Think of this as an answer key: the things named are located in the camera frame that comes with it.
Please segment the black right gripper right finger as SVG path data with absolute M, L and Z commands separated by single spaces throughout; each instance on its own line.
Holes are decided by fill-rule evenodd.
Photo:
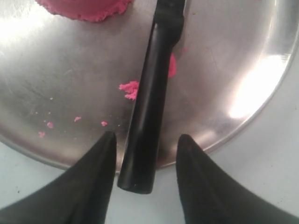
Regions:
M 253 194 L 225 173 L 187 134 L 176 156 L 187 224 L 297 224 L 299 218 Z

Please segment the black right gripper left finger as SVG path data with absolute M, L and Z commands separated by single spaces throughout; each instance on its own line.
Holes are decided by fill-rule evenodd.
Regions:
M 107 131 L 57 179 L 0 210 L 2 224 L 103 224 L 116 169 L 116 135 Z

